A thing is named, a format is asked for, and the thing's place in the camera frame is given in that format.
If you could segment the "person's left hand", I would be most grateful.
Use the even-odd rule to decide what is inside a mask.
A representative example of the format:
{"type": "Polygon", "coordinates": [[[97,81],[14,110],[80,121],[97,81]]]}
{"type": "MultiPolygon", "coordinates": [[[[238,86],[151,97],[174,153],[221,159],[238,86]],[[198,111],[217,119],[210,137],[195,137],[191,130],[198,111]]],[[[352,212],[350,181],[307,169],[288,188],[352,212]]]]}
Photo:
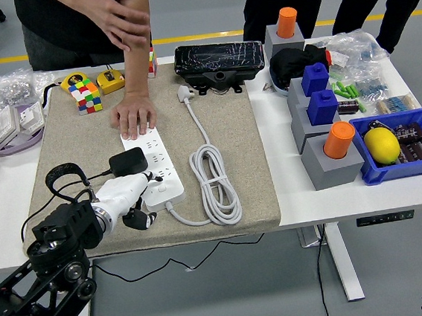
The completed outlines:
{"type": "Polygon", "coordinates": [[[124,140],[146,135],[157,124],[156,107],[148,93],[131,91],[110,112],[110,124],[124,140]]]}

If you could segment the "person's right hand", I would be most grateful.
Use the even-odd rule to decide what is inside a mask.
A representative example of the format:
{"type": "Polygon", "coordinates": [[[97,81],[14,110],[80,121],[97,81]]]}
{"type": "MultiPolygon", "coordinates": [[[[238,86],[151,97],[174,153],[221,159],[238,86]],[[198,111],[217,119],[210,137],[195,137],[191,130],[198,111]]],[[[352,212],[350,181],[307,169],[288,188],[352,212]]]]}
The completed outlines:
{"type": "Polygon", "coordinates": [[[113,45],[123,51],[148,45],[150,15],[140,0],[88,0],[87,5],[86,16],[113,45]]]}

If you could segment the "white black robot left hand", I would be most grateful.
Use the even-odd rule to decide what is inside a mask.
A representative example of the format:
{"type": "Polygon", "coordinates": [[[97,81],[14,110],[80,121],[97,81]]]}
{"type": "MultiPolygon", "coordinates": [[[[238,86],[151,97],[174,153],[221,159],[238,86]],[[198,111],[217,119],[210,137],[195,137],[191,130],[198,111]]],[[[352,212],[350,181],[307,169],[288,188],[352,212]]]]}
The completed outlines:
{"type": "Polygon", "coordinates": [[[114,230],[119,217],[135,230],[146,230],[154,223],[156,213],[146,214],[140,208],[141,196],[152,180],[163,181],[163,178],[151,171],[119,176],[109,179],[98,190],[92,208],[105,236],[114,230]]]}

